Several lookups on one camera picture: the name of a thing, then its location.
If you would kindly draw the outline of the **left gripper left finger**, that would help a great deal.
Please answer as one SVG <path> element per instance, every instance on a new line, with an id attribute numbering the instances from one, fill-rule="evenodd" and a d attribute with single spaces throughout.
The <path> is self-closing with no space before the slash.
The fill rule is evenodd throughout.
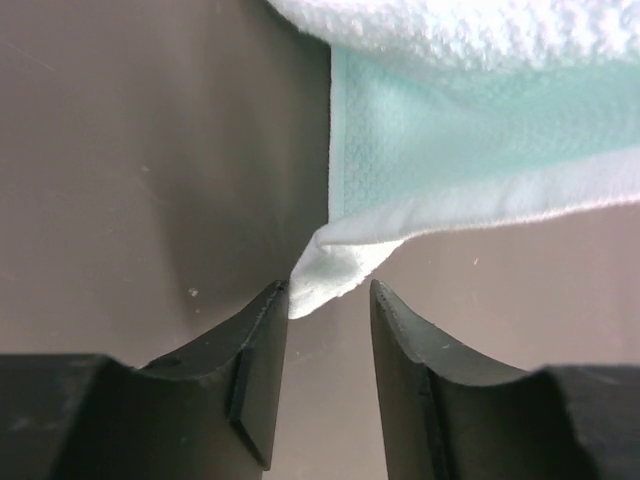
<path id="1" fill-rule="evenodd" d="M 144 367 L 99 354 L 1 359 L 5 479 L 259 479 L 272 461 L 288 326 L 275 282 Z"/>

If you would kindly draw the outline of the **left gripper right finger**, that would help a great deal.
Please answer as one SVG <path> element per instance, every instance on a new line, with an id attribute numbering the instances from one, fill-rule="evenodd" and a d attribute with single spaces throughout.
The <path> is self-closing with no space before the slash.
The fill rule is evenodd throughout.
<path id="1" fill-rule="evenodd" d="M 635 479 L 639 369 L 492 359 L 370 285 L 392 479 Z"/>

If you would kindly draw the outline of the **light mint towel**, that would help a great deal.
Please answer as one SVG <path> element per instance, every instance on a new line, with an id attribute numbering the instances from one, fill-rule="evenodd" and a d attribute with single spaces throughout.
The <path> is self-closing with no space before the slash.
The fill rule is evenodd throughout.
<path id="1" fill-rule="evenodd" d="M 405 241 L 639 199 L 635 1 L 277 1 L 329 45 L 328 222 L 298 319 Z"/>

